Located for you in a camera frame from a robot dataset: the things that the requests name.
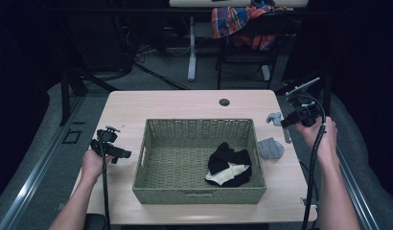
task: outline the table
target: table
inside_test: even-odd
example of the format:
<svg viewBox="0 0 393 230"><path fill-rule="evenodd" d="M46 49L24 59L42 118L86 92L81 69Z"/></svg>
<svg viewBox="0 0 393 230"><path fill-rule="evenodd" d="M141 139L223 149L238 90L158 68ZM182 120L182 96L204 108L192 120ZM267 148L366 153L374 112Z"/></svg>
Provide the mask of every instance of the table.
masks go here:
<svg viewBox="0 0 393 230"><path fill-rule="evenodd" d="M220 105L227 99L228 106ZM109 95L98 127L121 130L114 146L131 150L107 170L109 212L112 224L213 224L302 221L307 183L292 144L282 129L266 122L280 111L270 90L115 91ZM251 118L257 140L273 137L285 147L279 160L263 160L267 189L257 205L142 205L132 188L146 119ZM99 178L90 197L88 213L104 214L103 180ZM310 220L316 219L312 208Z"/></svg>
<svg viewBox="0 0 393 230"><path fill-rule="evenodd" d="M308 0L277 0L276 6L288 7L291 11L293 8L305 8ZM247 7L250 0L226 0L213 2L212 0L170 0L170 7L177 8L217 8L217 7ZM188 65L188 81L196 80L197 52L195 44L195 21L190 17L190 64ZM269 76L268 68L263 68L263 75Z"/></svg>

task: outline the plaid cloth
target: plaid cloth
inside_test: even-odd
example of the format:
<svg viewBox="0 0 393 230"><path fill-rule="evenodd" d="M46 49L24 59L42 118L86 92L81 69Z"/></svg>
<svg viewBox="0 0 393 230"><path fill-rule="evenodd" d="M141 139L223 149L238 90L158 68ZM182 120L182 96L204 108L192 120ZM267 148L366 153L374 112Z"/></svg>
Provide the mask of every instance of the plaid cloth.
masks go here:
<svg viewBox="0 0 393 230"><path fill-rule="evenodd" d="M214 29L213 38L228 36L227 41L229 45L236 47L248 46L253 50L269 50L277 34L235 34L231 38L229 36L245 26L248 20L267 12L273 12L274 4L272 0L263 0L260 3L251 0L250 6L246 8L214 8L211 18Z"/></svg>

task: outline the black chair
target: black chair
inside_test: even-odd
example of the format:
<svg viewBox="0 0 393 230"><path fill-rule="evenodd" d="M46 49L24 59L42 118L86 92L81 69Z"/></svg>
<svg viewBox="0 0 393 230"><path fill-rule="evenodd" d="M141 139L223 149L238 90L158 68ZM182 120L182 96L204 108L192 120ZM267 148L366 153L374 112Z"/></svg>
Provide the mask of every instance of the black chair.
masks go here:
<svg viewBox="0 0 393 230"><path fill-rule="evenodd" d="M289 31L289 27L290 21L287 17L276 13L266 13L262 16L249 20L243 28L231 35L278 35L268 51L252 50L250 47L240 48L230 46L227 44L226 37L223 37L217 61L218 89L220 89L221 81L246 81L223 79L223 64L257 65L259 69L263 65L270 65L270 76L267 83L267 89L269 89L275 64L277 62L279 47L283 37Z"/></svg>

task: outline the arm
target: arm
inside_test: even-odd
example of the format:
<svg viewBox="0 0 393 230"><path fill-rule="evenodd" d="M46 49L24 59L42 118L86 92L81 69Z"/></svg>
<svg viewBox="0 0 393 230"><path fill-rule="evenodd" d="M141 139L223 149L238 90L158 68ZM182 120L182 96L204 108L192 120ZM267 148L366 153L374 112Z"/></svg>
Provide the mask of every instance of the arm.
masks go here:
<svg viewBox="0 0 393 230"><path fill-rule="evenodd" d="M317 152L322 174L320 229L360 229L358 217L340 172L340 161L336 154L336 124L330 117L327 117L326 124L326 133ZM311 127L297 124L295 128L312 147L320 126L321 118L318 118Z"/></svg>
<svg viewBox="0 0 393 230"><path fill-rule="evenodd" d="M106 163L112 160L106 157ZM103 159L93 150L88 150L82 158L81 180L65 207L51 224L50 229L83 229L86 210L92 189L102 174Z"/></svg>

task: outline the basket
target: basket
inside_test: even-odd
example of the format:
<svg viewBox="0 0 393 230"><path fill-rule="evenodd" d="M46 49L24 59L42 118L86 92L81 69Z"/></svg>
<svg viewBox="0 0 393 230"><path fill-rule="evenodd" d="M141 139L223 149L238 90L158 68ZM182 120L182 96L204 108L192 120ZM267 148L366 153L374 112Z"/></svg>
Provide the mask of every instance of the basket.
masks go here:
<svg viewBox="0 0 393 230"><path fill-rule="evenodd" d="M249 152L252 176L240 187L205 181L209 157L223 142ZM253 121L146 120L132 189L143 204L257 204L266 184Z"/></svg>

